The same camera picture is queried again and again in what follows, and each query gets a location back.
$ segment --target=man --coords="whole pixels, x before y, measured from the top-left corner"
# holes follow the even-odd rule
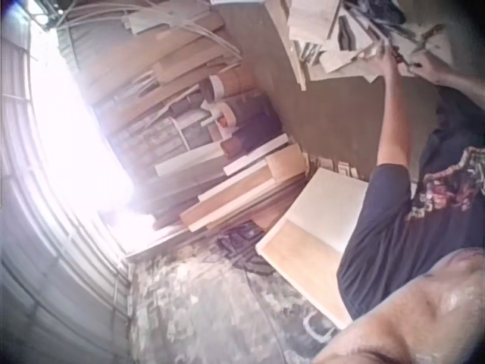
[[[485,317],[485,83],[421,53],[412,72],[439,86],[438,129],[411,199],[409,126],[390,49],[377,167],[337,273],[356,320],[315,363],[463,362]]]

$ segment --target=concrete floor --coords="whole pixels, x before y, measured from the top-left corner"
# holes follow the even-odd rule
[[[412,1],[400,2],[410,5]],[[286,130],[307,152],[348,162],[368,179],[376,162],[383,117],[382,79],[372,84],[362,77],[307,82],[307,90],[302,92],[264,6],[222,5],[217,9],[242,49],[243,62],[255,72],[258,85],[270,96]],[[427,5],[425,10],[436,20],[443,18],[440,7]],[[450,39],[454,37],[462,48],[468,46],[461,35],[469,29],[462,22],[455,24],[458,30],[450,32]],[[471,68],[475,58],[462,57],[461,67]],[[412,132],[410,172],[415,179],[419,155],[436,126],[438,96],[434,86],[419,79],[406,79],[404,89]]]

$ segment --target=metal wall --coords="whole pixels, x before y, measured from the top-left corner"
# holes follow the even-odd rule
[[[42,167],[28,27],[21,12],[2,19],[2,359],[133,362],[124,252],[58,198]]]

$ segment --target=hand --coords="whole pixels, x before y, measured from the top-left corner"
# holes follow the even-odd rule
[[[396,57],[394,57],[393,49],[388,45],[380,44],[374,60],[385,80],[399,77],[400,73],[397,67]]]
[[[411,56],[409,70],[435,85],[444,84],[447,77],[453,74],[453,69],[447,63],[427,51]]]

